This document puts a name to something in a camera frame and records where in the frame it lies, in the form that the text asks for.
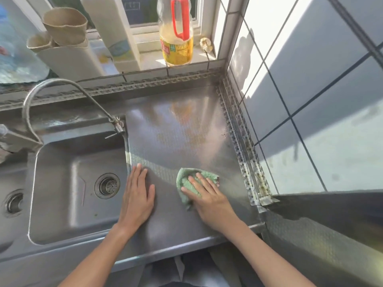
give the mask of sink basin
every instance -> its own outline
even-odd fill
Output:
[[[26,177],[27,153],[13,154],[0,164],[0,253],[25,231],[22,201]]]
[[[51,142],[37,154],[30,239],[40,245],[107,230],[128,175],[125,140],[103,132]]]

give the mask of faucet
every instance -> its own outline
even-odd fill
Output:
[[[51,79],[48,79],[48,80],[45,80],[45,81],[42,81],[41,83],[39,83],[38,85],[34,86],[33,89],[31,89],[31,91],[28,93],[28,95],[26,96],[25,100],[24,100],[24,104],[23,104],[23,110],[22,110],[22,118],[23,118],[23,121],[24,121],[24,124],[26,126],[26,128],[29,130],[29,132],[31,132],[31,134],[36,138],[36,142],[39,142],[41,144],[42,143],[42,140],[40,139],[40,137],[36,134],[36,132],[32,129],[32,125],[31,125],[31,119],[30,119],[30,107],[31,107],[31,104],[32,104],[32,100],[33,98],[36,96],[36,94],[41,91],[43,88],[51,85],[51,84],[55,84],[55,83],[68,83],[76,88],[78,88],[80,90],[80,92],[82,92],[88,99],[90,99],[96,106],[98,106],[98,108],[109,118],[109,122],[111,122],[113,124],[113,126],[115,127],[115,131],[116,133],[111,135],[111,136],[108,136],[106,138],[109,138],[109,137],[112,137],[116,134],[119,134],[119,133],[123,133],[124,132],[124,122],[122,122],[120,120],[119,117],[117,116],[112,116],[110,115],[92,96],[90,96],[83,88],[82,86],[80,86],[78,83],[75,83],[75,82],[72,82],[71,80],[67,80],[67,79],[64,79],[64,78],[51,78]]]
[[[90,96],[79,84],[72,82],[70,80],[66,80],[64,78],[51,78],[49,80],[42,81],[38,85],[36,85],[31,91],[28,93],[24,100],[23,110],[22,110],[22,118],[23,122],[27,128],[27,130],[32,134],[33,138],[30,138],[24,135],[17,130],[10,130],[6,125],[0,124],[0,164],[5,161],[6,157],[12,153],[18,152],[22,148],[27,148],[32,151],[37,151],[42,145],[43,141],[36,134],[36,132],[32,129],[31,119],[30,119],[30,107],[32,104],[33,98],[36,94],[45,88],[48,85],[54,83],[68,83],[78,88],[87,98],[89,98],[99,109],[109,118],[109,122],[113,124],[115,127],[116,133],[110,135],[106,138],[112,137],[119,133],[124,132],[124,123],[119,119],[119,117],[115,117],[110,115],[97,101],[95,101],[92,96]]]

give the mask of red bottle handle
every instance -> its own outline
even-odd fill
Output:
[[[182,33],[177,33],[176,23],[175,23],[175,4],[176,2],[181,2],[181,12],[182,12]],[[183,41],[186,41],[190,38],[190,18],[189,18],[189,0],[171,0],[170,5],[172,8],[172,22],[174,34],[178,38],[181,38]]]

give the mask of green cloth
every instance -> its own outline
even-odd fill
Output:
[[[201,173],[203,177],[211,179],[215,184],[218,182],[219,176],[217,174],[207,172],[205,170],[196,169],[196,168],[181,168],[177,175],[177,189],[180,194],[182,203],[186,206],[186,209],[189,210],[193,205],[193,202],[181,191],[181,187],[184,186],[189,189],[191,192],[195,193],[198,196],[201,194],[194,188],[194,186],[189,182],[188,177],[192,176],[199,183],[201,182],[195,174]]]

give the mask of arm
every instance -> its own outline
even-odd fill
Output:
[[[183,193],[193,200],[201,219],[240,250],[266,287],[315,287],[237,217],[217,185],[199,173],[197,177],[202,185],[193,177],[189,181],[201,197],[186,188],[182,188]]]
[[[147,169],[132,168],[122,198],[118,222],[100,245],[59,285],[59,287],[102,287],[117,256],[137,229],[148,219],[154,205],[154,185],[146,194]]]

